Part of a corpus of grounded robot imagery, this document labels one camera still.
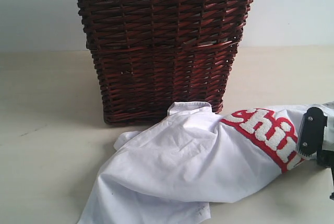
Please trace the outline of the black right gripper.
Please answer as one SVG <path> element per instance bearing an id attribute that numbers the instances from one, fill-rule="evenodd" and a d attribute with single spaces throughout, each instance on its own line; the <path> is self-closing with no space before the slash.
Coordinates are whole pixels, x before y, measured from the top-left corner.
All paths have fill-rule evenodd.
<path id="1" fill-rule="evenodd" d="M 329 168 L 333 178 L 333 119 L 317 119 L 315 126 L 317 164 Z"/>

